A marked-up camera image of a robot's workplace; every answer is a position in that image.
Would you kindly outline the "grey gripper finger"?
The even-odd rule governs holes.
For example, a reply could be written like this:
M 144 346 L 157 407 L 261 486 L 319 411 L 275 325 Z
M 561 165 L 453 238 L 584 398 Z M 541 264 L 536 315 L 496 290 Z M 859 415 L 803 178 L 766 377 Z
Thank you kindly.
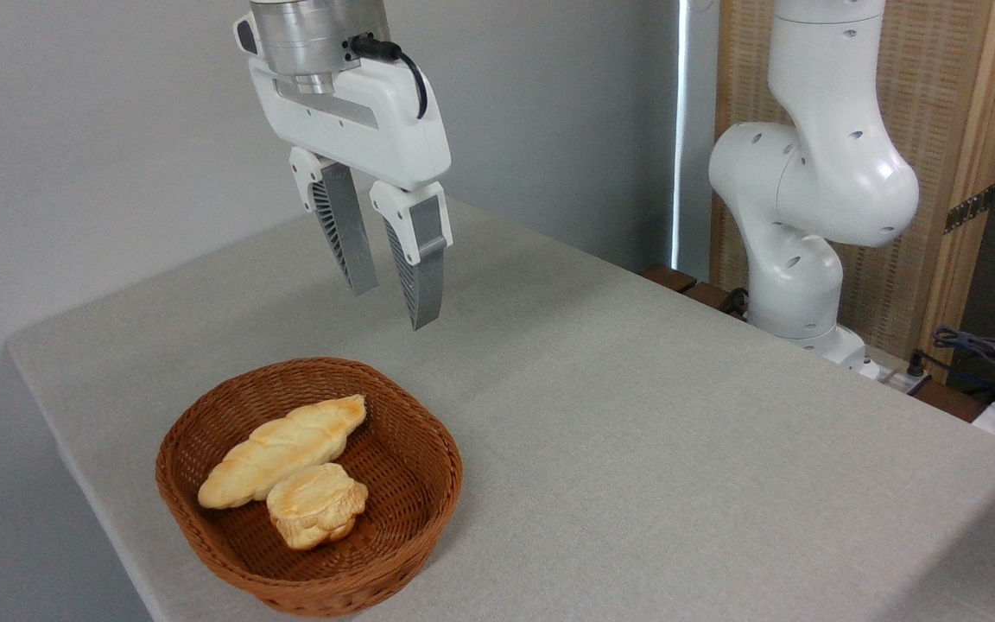
M 374 289 L 377 286 L 376 269 L 352 170 L 303 147 L 292 147 L 289 166 L 301 202 L 319 221 L 352 293 L 362 295 Z
M 445 189 L 439 182 L 406 192 L 375 181 L 372 207 L 383 217 L 412 329 L 438 318 L 445 282 L 445 251 L 453 244 Z

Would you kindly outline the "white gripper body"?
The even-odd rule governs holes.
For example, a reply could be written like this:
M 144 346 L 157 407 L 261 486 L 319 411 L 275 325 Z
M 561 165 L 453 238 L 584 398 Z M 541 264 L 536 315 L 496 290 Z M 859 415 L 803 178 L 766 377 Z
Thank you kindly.
M 404 190 L 449 169 L 428 80 L 372 54 L 391 41 L 383 12 L 249 12 L 233 33 L 269 126 L 288 144 Z

